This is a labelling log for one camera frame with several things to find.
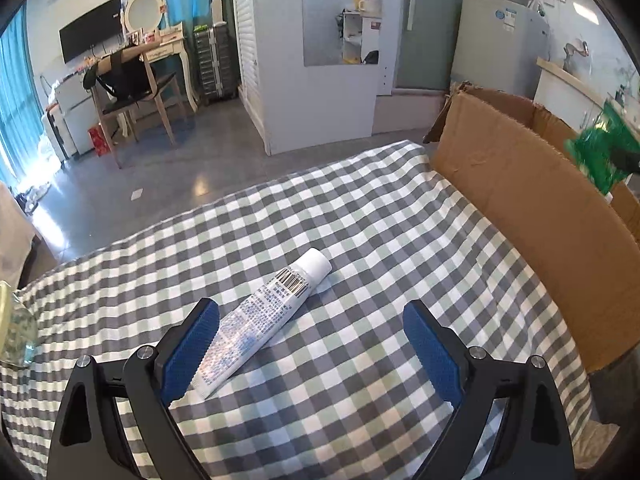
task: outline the chair seat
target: chair seat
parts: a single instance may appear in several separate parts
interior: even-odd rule
[[[158,90],[156,91],[155,94],[152,94],[151,88],[150,88],[149,90],[142,92],[140,94],[137,94],[135,96],[132,96],[129,99],[111,101],[104,107],[104,109],[102,110],[102,113],[104,115],[112,114],[114,112],[117,112],[118,110],[122,110],[123,108],[131,106],[132,104],[135,104],[138,101],[142,101],[143,99],[154,98],[166,88],[166,86],[172,81],[174,77],[175,77],[175,72],[171,72],[169,74],[160,76],[159,78],[156,79],[156,85],[158,85]]]

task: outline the red bag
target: red bag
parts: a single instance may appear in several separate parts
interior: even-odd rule
[[[94,124],[91,128],[89,128],[89,135],[91,137],[91,142],[94,144],[95,153],[98,156],[104,155],[105,153],[109,153],[111,150],[109,149],[109,145],[107,141],[104,140],[104,133],[102,132],[102,127],[100,124]]]

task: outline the gingham fabric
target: gingham fabric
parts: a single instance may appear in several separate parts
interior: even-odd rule
[[[211,398],[171,412],[213,478],[405,479],[452,412],[402,330],[420,298],[494,358],[548,361],[575,438],[591,410],[585,370],[555,303],[522,257],[424,148],[399,142],[252,187],[65,264],[20,293],[37,316],[30,370],[1,370],[20,458],[46,474],[56,412],[76,359],[127,358],[201,297],[222,315],[309,247],[332,273]],[[157,476],[126,401],[143,476]],[[495,403],[467,475],[481,472]]]

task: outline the silver screw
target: silver screw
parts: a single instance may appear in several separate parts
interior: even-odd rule
[[[486,350],[479,346],[472,346],[469,349],[469,353],[473,359],[484,359],[486,357]]]
[[[91,358],[88,355],[81,355],[76,361],[76,366],[84,368],[91,362]]]
[[[539,355],[534,355],[531,358],[531,364],[534,365],[536,368],[544,368],[546,365],[546,361]]]
[[[138,359],[149,359],[153,354],[154,348],[152,346],[141,346],[136,352]]]

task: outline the refrigerator sticker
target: refrigerator sticker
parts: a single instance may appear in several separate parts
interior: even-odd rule
[[[515,10],[507,9],[507,12],[504,16],[504,23],[507,25],[511,25],[511,27],[516,26],[516,14]]]

